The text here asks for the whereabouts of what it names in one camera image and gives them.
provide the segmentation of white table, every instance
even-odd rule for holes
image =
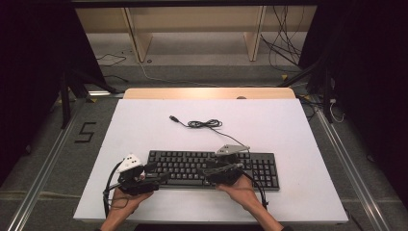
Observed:
[[[344,223],[336,193],[306,116],[297,99],[122,99],[103,141],[74,218],[105,218],[102,192],[115,164],[130,153],[145,164],[149,150],[217,151],[235,144],[209,129],[171,121],[223,122],[219,132],[252,152],[273,152],[279,192],[267,192],[268,210],[279,221]],[[255,223],[224,192],[160,189],[129,220],[137,223]]]

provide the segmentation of keyboard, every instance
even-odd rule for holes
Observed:
[[[273,153],[237,153],[242,170],[268,191],[279,191],[279,179]],[[216,158],[215,152],[151,150],[148,164],[157,163],[157,168],[146,172],[146,177],[157,177],[168,172],[169,178],[161,188],[213,189],[214,184],[198,174],[198,168],[206,168],[207,161]]]

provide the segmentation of person's left hand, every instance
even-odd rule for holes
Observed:
[[[108,213],[108,217],[102,224],[101,230],[109,231],[116,230],[116,228],[126,220],[136,209],[138,209],[140,203],[150,197],[153,192],[139,194],[139,195],[129,195],[122,192],[119,188],[115,189],[114,197],[112,200],[111,210]],[[120,198],[127,198],[126,206],[123,205],[123,201]]]

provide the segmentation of hand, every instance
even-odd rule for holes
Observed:
[[[252,182],[246,176],[242,175],[232,186],[216,185],[216,189],[229,194],[231,199],[241,204],[245,210],[249,210],[254,205],[260,204],[252,188]]]
[[[113,204],[111,210],[108,213],[108,217],[102,224],[101,230],[110,231],[116,230],[116,228],[126,220],[136,209],[138,209],[140,203],[150,197],[153,192],[139,194],[139,195],[129,195],[122,192],[119,188],[115,189]],[[128,202],[125,207],[121,206],[123,200],[119,198],[128,198]]]

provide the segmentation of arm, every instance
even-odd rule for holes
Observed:
[[[266,231],[281,231],[283,226],[262,206],[252,188],[251,181],[246,176],[233,185],[217,185],[218,190],[224,191],[248,211]]]
[[[100,230],[102,231],[113,231],[116,230],[119,225],[126,220],[136,209],[138,209],[139,204],[150,197],[153,192],[144,193],[140,195],[128,195],[123,193],[120,189],[116,188],[114,192],[114,201],[111,210],[108,213],[108,217],[105,219],[104,223],[102,224]],[[115,200],[116,198],[128,198],[128,202],[125,207],[122,208],[123,200]]]

